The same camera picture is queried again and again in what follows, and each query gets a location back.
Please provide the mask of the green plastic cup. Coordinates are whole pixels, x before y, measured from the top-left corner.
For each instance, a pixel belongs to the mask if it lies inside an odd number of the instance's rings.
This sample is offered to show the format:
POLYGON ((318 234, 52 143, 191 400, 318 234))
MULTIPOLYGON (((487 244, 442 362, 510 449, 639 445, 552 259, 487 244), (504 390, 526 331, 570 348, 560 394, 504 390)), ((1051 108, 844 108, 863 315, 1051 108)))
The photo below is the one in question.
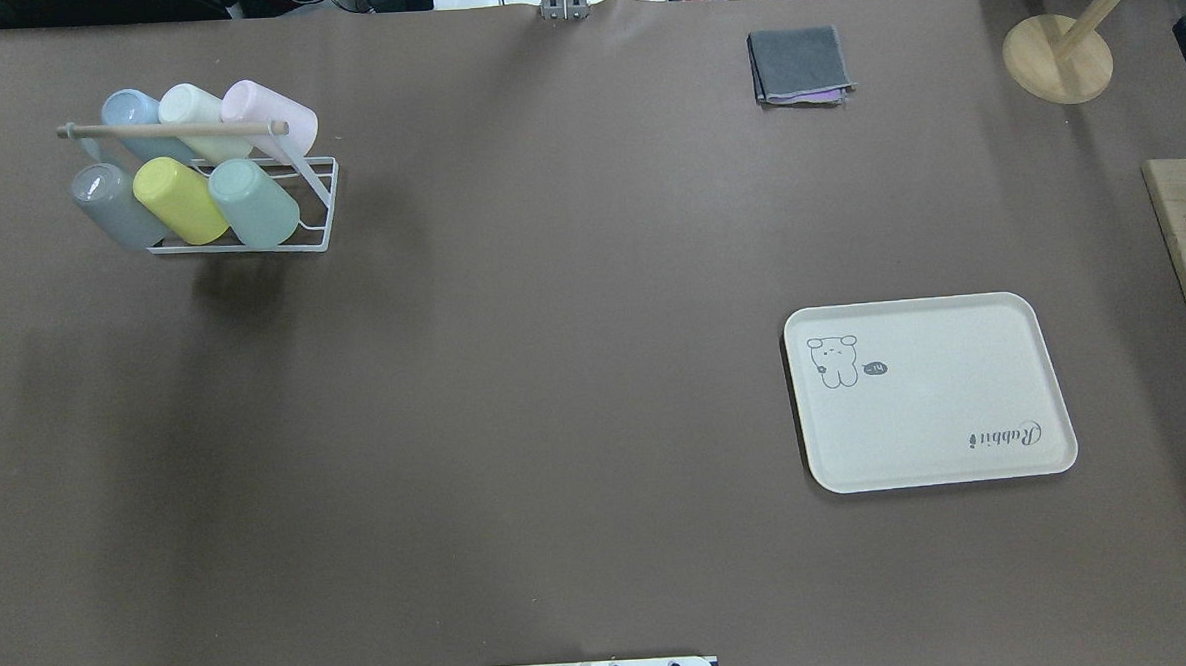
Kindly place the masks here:
POLYGON ((247 158, 219 164, 208 177, 208 193, 232 233, 251 249, 280 246, 296 231, 300 209, 293 197, 247 158))

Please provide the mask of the cream rabbit serving tray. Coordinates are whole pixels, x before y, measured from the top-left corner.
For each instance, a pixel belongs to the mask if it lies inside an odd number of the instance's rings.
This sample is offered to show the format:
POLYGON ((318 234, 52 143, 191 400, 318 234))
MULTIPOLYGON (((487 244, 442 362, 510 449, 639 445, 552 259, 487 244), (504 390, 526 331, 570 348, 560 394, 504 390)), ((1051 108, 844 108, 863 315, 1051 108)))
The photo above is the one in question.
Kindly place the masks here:
POLYGON ((808 467, 833 493, 1057 474, 1078 443, 1010 292, 820 306, 782 328, 808 467))

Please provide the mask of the pink plastic cup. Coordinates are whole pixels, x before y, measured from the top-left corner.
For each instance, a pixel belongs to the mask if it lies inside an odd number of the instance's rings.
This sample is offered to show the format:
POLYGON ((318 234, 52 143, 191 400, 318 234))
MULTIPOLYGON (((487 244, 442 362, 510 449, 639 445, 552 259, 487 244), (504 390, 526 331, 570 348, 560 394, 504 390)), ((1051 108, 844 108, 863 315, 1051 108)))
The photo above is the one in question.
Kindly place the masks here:
POLYGON ((274 89, 240 81, 227 89, 221 101, 219 119, 227 124, 285 121, 291 132, 283 137, 298 155, 310 154, 314 146, 319 132, 317 113, 274 89))

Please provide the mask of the yellow plastic cup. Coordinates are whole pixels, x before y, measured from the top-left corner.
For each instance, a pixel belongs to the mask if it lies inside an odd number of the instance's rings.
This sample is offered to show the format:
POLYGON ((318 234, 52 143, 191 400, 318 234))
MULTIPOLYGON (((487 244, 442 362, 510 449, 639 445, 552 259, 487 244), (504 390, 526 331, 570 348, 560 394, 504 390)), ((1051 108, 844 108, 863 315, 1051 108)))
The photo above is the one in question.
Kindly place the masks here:
POLYGON ((230 228, 208 192, 208 178, 174 158, 144 162, 132 193, 189 245, 208 245, 230 228))

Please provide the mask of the cream white plastic cup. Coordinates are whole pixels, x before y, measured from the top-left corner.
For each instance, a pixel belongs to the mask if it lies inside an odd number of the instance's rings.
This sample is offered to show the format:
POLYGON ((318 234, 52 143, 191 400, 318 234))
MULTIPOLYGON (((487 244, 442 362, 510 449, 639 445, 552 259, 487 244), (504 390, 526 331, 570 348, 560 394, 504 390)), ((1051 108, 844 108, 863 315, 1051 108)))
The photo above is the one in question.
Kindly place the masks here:
MULTIPOLYGON (((183 83, 168 88, 158 107, 160 124, 222 124, 222 100, 195 84, 183 83)), ((244 137, 231 136, 177 136, 187 145, 196 158, 208 164, 219 165, 234 158, 251 155, 253 146, 244 137)))

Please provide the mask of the grey plastic cup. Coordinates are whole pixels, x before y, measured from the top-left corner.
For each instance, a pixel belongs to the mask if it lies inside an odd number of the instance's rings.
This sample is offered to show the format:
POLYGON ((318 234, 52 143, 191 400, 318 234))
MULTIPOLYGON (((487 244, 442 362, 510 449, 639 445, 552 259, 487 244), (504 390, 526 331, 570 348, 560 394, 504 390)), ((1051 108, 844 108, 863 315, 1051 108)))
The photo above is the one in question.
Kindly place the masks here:
POLYGON ((109 239, 128 251, 158 246, 168 228, 138 201, 132 192, 133 177, 115 164, 93 164, 75 173, 69 192, 109 239))

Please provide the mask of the blue plastic cup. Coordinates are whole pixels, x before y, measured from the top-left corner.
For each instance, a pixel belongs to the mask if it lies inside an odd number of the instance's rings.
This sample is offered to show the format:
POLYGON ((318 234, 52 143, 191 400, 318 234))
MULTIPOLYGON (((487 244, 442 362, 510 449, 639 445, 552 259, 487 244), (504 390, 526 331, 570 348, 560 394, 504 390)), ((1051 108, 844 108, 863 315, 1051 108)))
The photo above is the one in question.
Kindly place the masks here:
MULTIPOLYGON (((159 124, 158 113, 159 101, 149 94, 135 89, 120 89, 103 100, 103 104, 100 105, 100 122, 106 126, 159 124)), ((180 137, 122 137, 119 142, 142 164, 161 156, 176 159, 179 164, 189 164, 197 156, 180 137)))

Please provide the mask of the folded grey cloth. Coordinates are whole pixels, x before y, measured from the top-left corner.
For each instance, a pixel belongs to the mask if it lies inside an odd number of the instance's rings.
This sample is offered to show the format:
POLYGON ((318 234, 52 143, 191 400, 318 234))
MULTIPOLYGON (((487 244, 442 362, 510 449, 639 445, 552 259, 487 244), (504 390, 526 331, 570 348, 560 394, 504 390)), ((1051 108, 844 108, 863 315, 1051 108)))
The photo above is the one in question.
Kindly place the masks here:
POLYGON ((852 92, 833 25, 758 30, 746 36, 746 43, 761 105, 839 105, 852 92))

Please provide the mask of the wooden mug tree stand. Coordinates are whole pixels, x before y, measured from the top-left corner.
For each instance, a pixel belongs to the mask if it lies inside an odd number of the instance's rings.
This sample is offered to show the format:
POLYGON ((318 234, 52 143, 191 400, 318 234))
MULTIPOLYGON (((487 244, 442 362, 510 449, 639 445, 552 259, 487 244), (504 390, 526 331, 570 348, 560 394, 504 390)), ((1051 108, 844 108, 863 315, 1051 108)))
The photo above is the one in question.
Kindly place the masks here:
POLYGON ((1046 102, 1080 104, 1112 78, 1112 55, 1096 28, 1123 0, 1093 0, 1077 19, 1034 14, 1005 36, 1002 59, 1018 87, 1046 102))

